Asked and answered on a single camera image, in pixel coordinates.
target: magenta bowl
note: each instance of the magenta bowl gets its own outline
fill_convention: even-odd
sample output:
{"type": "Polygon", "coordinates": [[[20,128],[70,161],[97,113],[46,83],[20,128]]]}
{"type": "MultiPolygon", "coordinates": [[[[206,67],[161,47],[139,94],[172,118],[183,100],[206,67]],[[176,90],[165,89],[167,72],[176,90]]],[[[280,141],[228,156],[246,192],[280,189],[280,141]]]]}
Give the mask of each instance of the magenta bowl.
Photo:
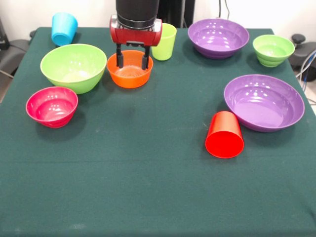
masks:
{"type": "Polygon", "coordinates": [[[78,106],[77,94],[66,87],[47,87],[34,93],[26,102],[26,113],[36,122],[51,128],[65,126],[78,106]]]}
{"type": "Polygon", "coordinates": [[[266,75],[233,79],[225,87],[224,98],[244,126],[259,132],[292,126],[305,110],[301,95],[293,87],[266,75]]]}
{"type": "Polygon", "coordinates": [[[196,50],[212,59],[231,57],[249,41],[249,32],[243,26],[220,18],[195,22],[188,35],[196,50]]]}

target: bowl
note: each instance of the bowl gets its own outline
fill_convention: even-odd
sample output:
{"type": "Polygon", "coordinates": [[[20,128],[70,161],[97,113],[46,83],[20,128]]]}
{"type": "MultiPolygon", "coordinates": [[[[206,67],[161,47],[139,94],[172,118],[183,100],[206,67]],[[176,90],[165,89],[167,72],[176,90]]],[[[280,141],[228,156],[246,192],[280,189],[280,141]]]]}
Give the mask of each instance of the bowl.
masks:
{"type": "Polygon", "coordinates": [[[99,48],[89,44],[69,44],[46,54],[40,70],[54,85],[83,94],[99,82],[106,63],[107,57],[99,48]]]}
{"type": "Polygon", "coordinates": [[[51,128],[65,126],[78,105],[76,93],[66,87],[47,87],[34,93],[26,102],[26,113],[36,122],[51,128]]]}
{"type": "Polygon", "coordinates": [[[258,36],[252,45],[259,62],[270,68],[283,63],[295,50],[290,40],[276,35],[258,36]]]}
{"type": "Polygon", "coordinates": [[[229,82],[225,102],[244,126],[274,132],[297,123],[304,114],[301,95],[282,80],[266,75],[244,75],[229,82]]]}
{"type": "Polygon", "coordinates": [[[195,22],[188,35],[196,50],[212,59],[231,57],[249,41],[249,32],[243,26],[220,18],[195,22]]]}
{"type": "Polygon", "coordinates": [[[144,52],[137,50],[122,51],[124,64],[122,68],[117,67],[116,53],[113,54],[107,64],[112,80],[118,86],[124,88],[137,88],[144,85],[150,77],[154,62],[149,57],[148,69],[142,69],[142,58],[144,52]]]}

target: purple bowl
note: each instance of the purple bowl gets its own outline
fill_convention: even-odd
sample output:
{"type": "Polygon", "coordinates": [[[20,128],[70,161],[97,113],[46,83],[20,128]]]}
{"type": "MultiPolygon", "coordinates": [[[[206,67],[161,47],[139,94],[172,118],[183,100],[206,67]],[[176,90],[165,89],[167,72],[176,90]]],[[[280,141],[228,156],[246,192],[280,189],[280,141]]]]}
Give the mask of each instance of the purple bowl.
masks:
{"type": "Polygon", "coordinates": [[[249,41],[249,32],[244,27],[221,18],[195,22],[188,35],[196,50],[212,59],[231,57],[249,41]]]}
{"type": "Polygon", "coordinates": [[[305,106],[289,84],[265,75],[244,75],[230,81],[224,90],[230,110],[246,127],[274,132],[298,122],[305,106]]]}

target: orange bowl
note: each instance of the orange bowl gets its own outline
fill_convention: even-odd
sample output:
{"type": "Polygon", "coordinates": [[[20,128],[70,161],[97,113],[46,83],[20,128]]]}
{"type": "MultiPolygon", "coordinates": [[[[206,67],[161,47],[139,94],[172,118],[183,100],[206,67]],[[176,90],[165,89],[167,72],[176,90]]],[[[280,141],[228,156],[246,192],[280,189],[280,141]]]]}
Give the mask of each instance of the orange bowl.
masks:
{"type": "Polygon", "coordinates": [[[137,88],[144,85],[152,72],[154,62],[149,57],[148,69],[142,69],[142,58],[144,52],[137,50],[122,51],[124,64],[122,68],[117,67],[117,54],[113,54],[107,63],[108,71],[116,85],[124,88],[137,88]]]}

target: green bowl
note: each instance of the green bowl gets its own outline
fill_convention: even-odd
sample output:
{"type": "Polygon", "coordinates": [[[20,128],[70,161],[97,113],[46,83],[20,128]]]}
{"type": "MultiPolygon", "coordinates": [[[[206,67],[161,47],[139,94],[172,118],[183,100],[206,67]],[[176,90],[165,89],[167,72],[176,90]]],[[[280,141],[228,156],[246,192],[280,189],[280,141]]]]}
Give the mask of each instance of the green bowl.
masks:
{"type": "Polygon", "coordinates": [[[89,44],[69,44],[46,54],[40,70],[54,85],[83,94],[99,82],[106,63],[107,56],[99,48],[89,44]]]}
{"type": "Polygon", "coordinates": [[[266,67],[276,67],[294,52],[294,44],[276,35],[262,35],[252,43],[259,62],[266,67]]]}

